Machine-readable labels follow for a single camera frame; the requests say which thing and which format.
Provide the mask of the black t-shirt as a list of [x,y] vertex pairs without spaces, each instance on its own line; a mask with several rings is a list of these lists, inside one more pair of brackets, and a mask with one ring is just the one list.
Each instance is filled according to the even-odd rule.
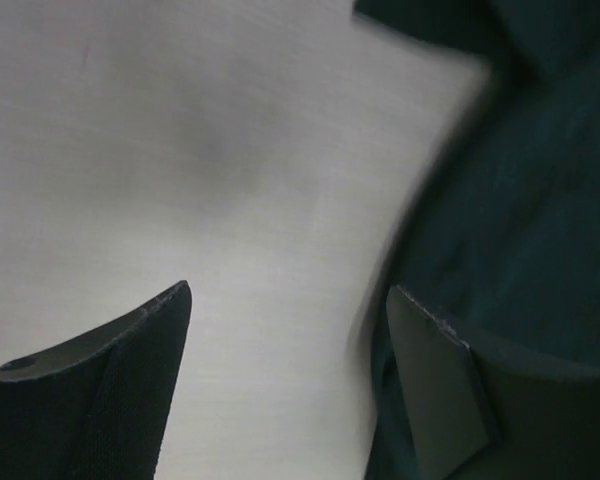
[[492,70],[418,189],[372,316],[365,475],[419,473],[386,310],[422,305],[600,367],[600,1],[358,1],[357,15]]

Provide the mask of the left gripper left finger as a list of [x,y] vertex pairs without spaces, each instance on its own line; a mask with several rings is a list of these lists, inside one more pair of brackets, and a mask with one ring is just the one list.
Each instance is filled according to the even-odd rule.
[[151,479],[190,322],[180,281],[0,366],[0,479]]

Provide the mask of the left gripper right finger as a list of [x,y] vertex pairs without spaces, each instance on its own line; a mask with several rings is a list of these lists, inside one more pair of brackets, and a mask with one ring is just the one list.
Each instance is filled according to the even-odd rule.
[[386,310],[425,479],[600,479],[600,367],[505,340],[419,303]]

